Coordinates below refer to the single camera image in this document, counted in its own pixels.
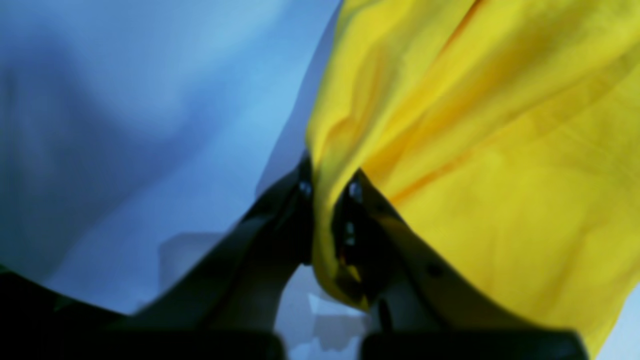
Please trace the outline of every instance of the screw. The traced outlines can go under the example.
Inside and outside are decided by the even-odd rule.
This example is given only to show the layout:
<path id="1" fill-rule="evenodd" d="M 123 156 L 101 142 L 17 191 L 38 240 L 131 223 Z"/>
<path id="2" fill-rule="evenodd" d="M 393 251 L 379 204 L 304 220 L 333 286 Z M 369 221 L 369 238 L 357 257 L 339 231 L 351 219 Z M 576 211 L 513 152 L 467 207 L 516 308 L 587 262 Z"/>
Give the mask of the screw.
<path id="1" fill-rule="evenodd" d="M 298 184 L 298 189 L 300 190 L 300 192 L 302 193 L 302 195 L 304 195 L 306 198 L 311 198 L 311 193 L 313 192 L 313 188 L 311 187 L 311 184 L 306 182 L 306 181 L 301 181 Z"/>

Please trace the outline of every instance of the metal rivet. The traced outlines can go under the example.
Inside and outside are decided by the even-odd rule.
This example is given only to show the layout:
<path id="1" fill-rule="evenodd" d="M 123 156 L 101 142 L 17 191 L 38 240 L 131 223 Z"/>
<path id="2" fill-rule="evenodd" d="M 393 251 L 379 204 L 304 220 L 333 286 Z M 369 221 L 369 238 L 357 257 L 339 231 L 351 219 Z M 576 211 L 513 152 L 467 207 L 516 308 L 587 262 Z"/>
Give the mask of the metal rivet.
<path id="1" fill-rule="evenodd" d="M 311 184 L 306 181 L 301 181 L 298 184 L 298 189 L 307 198 L 309 198 L 311 196 L 311 193 L 313 192 L 313 188 L 311 187 Z"/>
<path id="2" fill-rule="evenodd" d="M 357 181 L 349 184 L 349 196 L 357 202 L 362 202 L 362 187 Z"/>

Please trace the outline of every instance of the yellow fabric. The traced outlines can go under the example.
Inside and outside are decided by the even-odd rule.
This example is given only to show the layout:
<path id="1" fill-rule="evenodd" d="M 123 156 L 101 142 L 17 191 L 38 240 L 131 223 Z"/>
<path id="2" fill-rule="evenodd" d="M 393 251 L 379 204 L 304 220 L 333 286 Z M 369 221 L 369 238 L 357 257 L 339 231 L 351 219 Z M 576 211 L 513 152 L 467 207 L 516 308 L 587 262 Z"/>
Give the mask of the yellow fabric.
<path id="1" fill-rule="evenodd" d="M 330 234 L 362 167 L 472 284 L 595 355 L 640 281 L 639 63 L 638 0 L 346 0 L 307 132 L 322 287 L 367 306 Z"/>

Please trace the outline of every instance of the white surface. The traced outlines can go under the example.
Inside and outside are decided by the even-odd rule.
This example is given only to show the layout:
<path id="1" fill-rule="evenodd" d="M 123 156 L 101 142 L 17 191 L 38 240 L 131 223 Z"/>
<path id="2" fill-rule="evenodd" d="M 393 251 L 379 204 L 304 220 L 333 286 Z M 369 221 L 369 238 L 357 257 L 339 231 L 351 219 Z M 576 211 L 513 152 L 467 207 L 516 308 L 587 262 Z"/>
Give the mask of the white surface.
<path id="1" fill-rule="evenodd" d="M 338 2 L 0 0 L 0 263 L 154 299 L 297 162 Z M 637 290 L 598 360 L 640 359 L 639 324 Z M 276 322 L 292 360 L 355 359 L 367 327 L 309 268 Z"/>

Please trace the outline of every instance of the clamp jaw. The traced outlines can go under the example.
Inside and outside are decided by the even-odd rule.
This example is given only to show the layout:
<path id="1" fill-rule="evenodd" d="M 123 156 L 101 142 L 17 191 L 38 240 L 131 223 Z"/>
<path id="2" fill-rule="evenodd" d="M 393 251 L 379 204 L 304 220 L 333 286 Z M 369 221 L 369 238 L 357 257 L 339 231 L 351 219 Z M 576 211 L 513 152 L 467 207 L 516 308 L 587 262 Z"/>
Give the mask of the clamp jaw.
<path id="1" fill-rule="evenodd" d="M 311 179 L 305 156 L 180 283 L 138 314 L 90 322 L 72 306 L 60 311 L 56 324 L 72 349 L 66 358 L 180 348 L 188 359 L 186 348 L 203 348 L 219 359 L 283 359 L 272 332 L 287 281 L 311 261 Z M 337 258 L 360 278 L 339 286 L 365 296 L 373 318 L 361 360 L 588 358 L 574 332 L 537 327 L 477 291 L 411 231 L 361 170 L 336 204 L 332 233 Z"/>

